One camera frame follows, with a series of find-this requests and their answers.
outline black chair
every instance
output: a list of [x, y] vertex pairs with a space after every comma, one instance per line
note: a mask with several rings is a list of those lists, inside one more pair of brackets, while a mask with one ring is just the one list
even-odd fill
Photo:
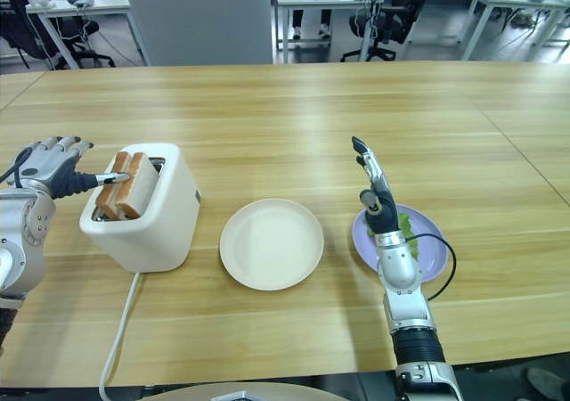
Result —
[[[26, 14], [27, 0], [3, 0], [0, 4], [0, 35], [4, 37], [11, 48], [17, 49], [27, 68], [28, 63], [21, 51], [32, 58], [48, 59], [55, 70], [65, 68], [67, 63], [59, 58], [55, 63], [51, 60], [58, 49], [47, 34], [42, 23], [36, 15]], [[71, 56], [81, 67], [81, 60], [89, 58], [94, 60], [95, 66], [100, 66], [99, 60], [105, 60], [111, 67], [115, 62], [107, 55], [93, 51], [88, 44], [87, 37], [99, 30], [99, 25], [93, 20], [84, 20], [77, 16], [73, 18], [52, 19], [53, 25], [59, 30], [62, 41], [69, 49]]]
[[[402, 44], [408, 34], [410, 34], [413, 23], [418, 19], [419, 12], [426, 0], [392, 0], [390, 5], [383, 4], [379, 7], [379, 16], [376, 19], [376, 36], [374, 43], [368, 50], [366, 61], [373, 57], [381, 58], [384, 61], [395, 60], [395, 52], [379, 47], [382, 43], [387, 45], [390, 40]], [[352, 32], [362, 37], [369, 15], [351, 16], [349, 25]], [[358, 55], [360, 51], [352, 51], [342, 55], [340, 59], [344, 62], [347, 57]]]
[[115, 67], [115, 62], [110, 56], [97, 53], [89, 47], [88, 37], [99, 31], [97, 22], [74, 16], [73, 18], [54, 18], [52, 24], [60, 33], [61, 41], [80, 68], [83, 68], [81, 60], [84, 59], [93, 60], [95, 67], [101, 67], [99, 60], [107, 61], [111, 67]]

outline purple object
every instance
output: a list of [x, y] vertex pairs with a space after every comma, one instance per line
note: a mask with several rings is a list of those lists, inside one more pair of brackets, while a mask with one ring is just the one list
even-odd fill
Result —
[[[406, 213], [410, 216], [411, 232], [413, 234], [432, 233], [441, 238], [444, 235], [436, 224], [416, 209], [397, 204], [398, 213]], [[378, 269], [378, 254], [374, 237], [368, 235], [368, 226], [364, 219], [365, 209], [356, 216], [353, 222], [353, 242], [356, 250], [364, 262], [374, 272]], [[418, 259], [423, 270], [423, 282], [435, 279], [445, 269], [447, 264], [447, 247], [435, 238], [418, 238]]]

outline robot finger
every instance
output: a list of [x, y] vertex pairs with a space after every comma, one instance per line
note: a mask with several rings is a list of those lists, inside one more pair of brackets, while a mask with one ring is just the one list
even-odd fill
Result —
[[79, 143], [69, 147], [69, 152], [76, 154], [80, 158], [87, 150], [92, 148], [93, 148], [93, 143], [90, 143], [88, 141], [80, 141]]
[[75, 143], [79, 143], [81, 141], [81, 138], [79, 138], [78, 136], [66, 136], [65, 138], [62, 138], [57, 145], [59, 145], [61, 147], [62, 151], [66, 151], [71, 145], [75, 144]]
[[32, 151], [33, 151], [34, 149], [36, 149], [36, 147], [37, 147], [39, 144], [40, 144], [39, 141], [32, 141], [30, 144], [26, 145], [22, 150], [25, 150], [25, 149], [27, 149], [27, 148], [29, 147], [29, 148], [32, 149]]
[[61, 140], [60, 136], [50, 136], [49, 138], [45, 138], [41, 143], [39, 143], [39, 145], [45, 150], [50, 150], [60, 140]]

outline toast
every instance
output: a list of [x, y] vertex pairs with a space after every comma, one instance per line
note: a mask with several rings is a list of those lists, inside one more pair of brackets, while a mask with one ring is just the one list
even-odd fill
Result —
[[115, 205], [128, 218], [138, 218], [144, 214], [151, 200], [159, 180], [159, 173], [152, 166], [149, 156], [143, 152], [133, 155], [127, 172], [130, 179], [119, 187]]
[[[131, 163], [131, 155], [127, 151], [120, 151], [115, 157], [111, 172], [127, 172]], [[95, 201], [95, 205], [102, 210], [109, 220], [125, 219], [123, 211], [115, 204], [117, 193], [121, 184], [106, 184]]]

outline jeans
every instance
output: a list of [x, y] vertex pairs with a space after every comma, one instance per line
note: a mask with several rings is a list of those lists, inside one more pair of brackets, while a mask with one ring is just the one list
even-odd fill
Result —
[[[330, 9], [325, 9], [321, 11], [321, 24], [330, 25], [330, 16], [332, 11]], [[303, 20], [303, 11], [293, 11], [293, 27], [301, 27], [301, 21]]]

